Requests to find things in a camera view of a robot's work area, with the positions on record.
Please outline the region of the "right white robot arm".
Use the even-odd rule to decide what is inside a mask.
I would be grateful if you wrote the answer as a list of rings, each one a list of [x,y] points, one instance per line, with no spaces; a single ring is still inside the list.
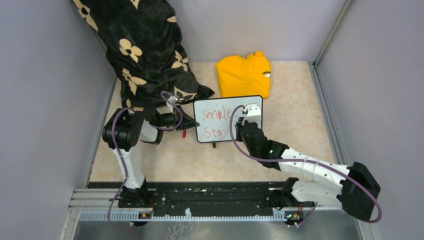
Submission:
[[[343,165],[322,161],[268,139],[256,122],[240,117],[235,124],[234,144],[242,142],[242,154],[264,167],[304,177],[290,180],[281,199],[287,206],[314,202],[341,208],[350,216],[377,223],[383,211],[378,202],[381,187],[369,169],[360,162]]]

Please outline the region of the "black framed whiteboard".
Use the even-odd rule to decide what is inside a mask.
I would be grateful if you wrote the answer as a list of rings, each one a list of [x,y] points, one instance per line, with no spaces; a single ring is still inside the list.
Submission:
[[[199,143],[231,141],[230,129],[236,137],[236,122],[246,117],[242,105],[253,106],[252,110],[263,112],[263,97],[260,95],[221,97],[196,100],[193,103],[194,119],[199,126],[196,137]]]

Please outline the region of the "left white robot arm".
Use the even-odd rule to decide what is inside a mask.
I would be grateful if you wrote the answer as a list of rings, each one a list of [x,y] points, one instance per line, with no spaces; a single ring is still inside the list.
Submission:
[[[150,201],[137,144],[158,145],[165,131],[183,131],[199,125],[180,106],[168,113],[159,113],[154,106],[143,110],[118,108],[114,112],[102,130],[102,140],[115,154],[123,176],[122,186],[113,198],[120,208],[144,207]]]

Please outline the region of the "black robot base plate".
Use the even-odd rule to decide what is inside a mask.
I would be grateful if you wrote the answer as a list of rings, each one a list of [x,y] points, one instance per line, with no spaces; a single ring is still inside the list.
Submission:
[[[193,217],[271,216],[274,210],[312,207],[292,195],[294,178],[266,182],[146,182],[141,190],[123,189],[119,207],[154,207],[155,217],[180,217],[190,210]]]

